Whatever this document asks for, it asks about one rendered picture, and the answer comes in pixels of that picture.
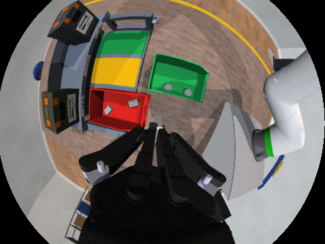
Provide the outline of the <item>red bin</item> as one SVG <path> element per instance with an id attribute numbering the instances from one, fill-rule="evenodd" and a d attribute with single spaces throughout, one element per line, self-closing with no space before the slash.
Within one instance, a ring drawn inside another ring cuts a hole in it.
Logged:
<path id="1" fill-rule="evenodd" d="M 130 131 L 137 126 L 145 127 L 150 96 L 117 89 L 90 89 L 89 122 L 119 131 Z M 137 98 L 140 105 L 129 108 L 128 101 Z M 114 110 L 106 115 L 104 109 L 108 105 L 111 105 Z"/>

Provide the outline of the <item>green bin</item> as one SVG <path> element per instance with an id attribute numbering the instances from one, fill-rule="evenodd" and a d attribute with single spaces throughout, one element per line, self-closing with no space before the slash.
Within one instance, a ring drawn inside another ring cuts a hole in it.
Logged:
<path id="1" fill-rule="evenodd" d="M 209 73 L 199 64 L 156 53 L 148 90 L 203 103 L 208 76 Z M 171 84 L 171 91 L 164 89 L 166 84 Z M 191 96 L 184 94 L 186 89 L 192 90 Z"/>

